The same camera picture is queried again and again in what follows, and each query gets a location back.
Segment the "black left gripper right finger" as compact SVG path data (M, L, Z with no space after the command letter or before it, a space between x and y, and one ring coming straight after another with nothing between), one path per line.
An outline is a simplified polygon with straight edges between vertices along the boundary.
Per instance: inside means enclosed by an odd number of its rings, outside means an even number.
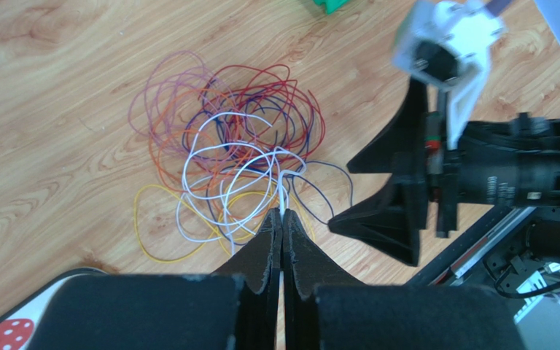
M523 349L505 303L484 287L364 284L282 223L288 349Z

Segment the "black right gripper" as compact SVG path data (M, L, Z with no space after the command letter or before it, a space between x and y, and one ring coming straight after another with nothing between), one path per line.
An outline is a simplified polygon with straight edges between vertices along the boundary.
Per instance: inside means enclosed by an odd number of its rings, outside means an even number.
M427 86L410 78L400 108L346 164L349 172L391 173L393 157L414 150L428 111ZM438 116L429 116L424 137L429 199L438 204L437 236L446 238L457 229L460 203L560 207L560 119L520 113L510 122L469 122L454 150L446 148L439 126ZM379 191L335 215L327 226L416 267L427 211L426 175L406 171L392 174Z

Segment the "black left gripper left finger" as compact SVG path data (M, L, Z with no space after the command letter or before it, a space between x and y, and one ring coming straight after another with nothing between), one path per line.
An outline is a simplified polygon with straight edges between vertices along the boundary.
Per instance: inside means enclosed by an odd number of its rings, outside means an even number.
M273 349L281 216L210 274L84 275L48 303L30 349Z

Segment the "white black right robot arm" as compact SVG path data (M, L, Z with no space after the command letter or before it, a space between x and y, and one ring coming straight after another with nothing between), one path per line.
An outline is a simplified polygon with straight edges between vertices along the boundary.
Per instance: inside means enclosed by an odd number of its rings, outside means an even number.
M415 266L419 233L427 226L427 207L437 204L436 233L456 230L461 203L522 209L560 209L560 119L521 113L510 122L469 122L456 149L449 150L452 95L437 94L429 109L427 86L410 79L408 92L391 122L349 162L353 174L390 175L374 195L335 215L331 232ZM510 280L530 258L560 263L560 221L534 219L521 226L524 244L503 264L488 265L494 288L519 299ZM560 289L560 282L543 289Z

